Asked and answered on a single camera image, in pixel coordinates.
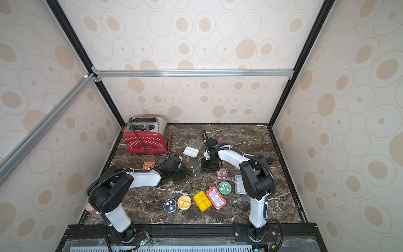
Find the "yellow round pillbox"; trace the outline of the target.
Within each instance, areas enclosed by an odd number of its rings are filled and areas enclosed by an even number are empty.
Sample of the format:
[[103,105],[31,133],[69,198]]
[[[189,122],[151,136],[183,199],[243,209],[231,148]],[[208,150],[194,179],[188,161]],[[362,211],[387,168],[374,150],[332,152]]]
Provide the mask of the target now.
[[190,208],[192,203],[191,198],[188,195],[182,195],[177,201],[178,208],[180,210],[187,210]]

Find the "dark blue round pillbox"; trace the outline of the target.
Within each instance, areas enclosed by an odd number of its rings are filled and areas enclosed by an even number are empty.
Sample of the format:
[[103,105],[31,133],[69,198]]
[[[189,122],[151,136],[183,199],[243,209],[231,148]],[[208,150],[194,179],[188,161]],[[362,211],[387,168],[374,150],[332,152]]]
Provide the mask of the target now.
[[170,198],[170,199],[167,199],[167,200],[165,201],[165,203],[164,203],[164,205],[163,205],[163,210],[164,210],[166,213],[174,213],[174,212],[176,211],[176,209],[177,209],[177,202],[176,202],[176,200]]

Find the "small clear grey pillbox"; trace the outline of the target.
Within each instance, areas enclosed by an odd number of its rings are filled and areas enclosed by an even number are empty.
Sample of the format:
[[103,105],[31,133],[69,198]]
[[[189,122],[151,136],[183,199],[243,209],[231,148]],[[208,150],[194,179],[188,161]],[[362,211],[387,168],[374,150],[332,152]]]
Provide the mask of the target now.
[[195,164],[193,166],[191,166],[190,171],[191,171],[191,175],[193,177],[199,177],[201,175],[201,165],[200,164]]

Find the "light blue rectangular pillbox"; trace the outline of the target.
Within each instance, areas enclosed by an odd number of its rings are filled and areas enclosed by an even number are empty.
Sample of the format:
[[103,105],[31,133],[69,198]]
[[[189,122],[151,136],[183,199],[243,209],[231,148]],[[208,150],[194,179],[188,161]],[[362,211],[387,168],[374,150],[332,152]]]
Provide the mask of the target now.
[[241,175],[235,175],[235,193],[239,195],[247,195]]

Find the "green round pillbox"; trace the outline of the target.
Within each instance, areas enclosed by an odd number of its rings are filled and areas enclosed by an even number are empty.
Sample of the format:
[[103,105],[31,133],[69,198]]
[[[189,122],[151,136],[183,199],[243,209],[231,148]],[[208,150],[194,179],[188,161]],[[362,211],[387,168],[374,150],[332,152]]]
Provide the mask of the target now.
[[222,195],[228,195],[232,192],[232,186],[230,183],[223,181],[219,184],[218,191]]

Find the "red rectangular pillbox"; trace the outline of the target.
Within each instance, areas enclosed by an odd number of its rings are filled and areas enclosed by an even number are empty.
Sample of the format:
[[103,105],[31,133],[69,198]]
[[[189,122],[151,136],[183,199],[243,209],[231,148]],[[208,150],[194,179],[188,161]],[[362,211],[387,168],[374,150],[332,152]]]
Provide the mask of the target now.
[[206,195],[216,210],[222,209],[226,204],[226,200],[215,186],[206,191]]

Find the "magenta pillbox clear lid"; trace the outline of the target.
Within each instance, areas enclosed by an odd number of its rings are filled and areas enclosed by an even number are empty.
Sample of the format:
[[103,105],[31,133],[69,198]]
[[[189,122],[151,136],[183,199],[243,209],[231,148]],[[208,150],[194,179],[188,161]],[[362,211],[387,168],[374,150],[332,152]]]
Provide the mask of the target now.
[[226,169],[220,169],[217,171],[216,177],[218,180],[226,181],[229,179],[229,172]]

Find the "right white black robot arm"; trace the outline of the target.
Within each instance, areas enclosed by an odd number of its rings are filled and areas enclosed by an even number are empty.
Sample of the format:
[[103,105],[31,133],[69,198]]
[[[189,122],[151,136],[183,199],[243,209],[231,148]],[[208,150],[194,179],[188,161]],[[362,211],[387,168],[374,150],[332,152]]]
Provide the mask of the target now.
[[248,233],[252,240],[261,240],[269,228],[267,201],[275,196],[277,190],[275,177],[270,171],[273,159],[246,154],[225,142],[219,143],[209,137],[205,130],[202,131],[202,138],[206,148],[201,160],[202,170],[217,172],[223,162],[240,170],[243,186],[251,198]]

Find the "yellow lidded rectangular pillbox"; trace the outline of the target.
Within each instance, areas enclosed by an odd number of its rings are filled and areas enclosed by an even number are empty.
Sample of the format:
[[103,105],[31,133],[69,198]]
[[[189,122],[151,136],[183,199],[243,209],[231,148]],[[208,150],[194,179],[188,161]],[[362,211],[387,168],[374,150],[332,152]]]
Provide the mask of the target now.
[[207,197],[204,191],[200,191],[193,196],[193,200],[200,209],[200,211],[204,212],[209,209],[212,205],[210,199]]

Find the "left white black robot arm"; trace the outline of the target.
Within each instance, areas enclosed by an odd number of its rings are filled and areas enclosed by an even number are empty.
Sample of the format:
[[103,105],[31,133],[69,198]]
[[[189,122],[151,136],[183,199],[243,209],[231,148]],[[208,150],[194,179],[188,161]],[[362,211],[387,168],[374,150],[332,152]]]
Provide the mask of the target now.
[[168,153],[165,160],[149,170],[123,169],[118,165],[110,166],[87,189],[86,211],[97,213],[107,226],[119,234],[132,231],[134,226],[122,206],[122,201],[130,189],[156,187],[162,179],[184,179],[186,166],[182,157],[171,155],[172,134],[166,145]]

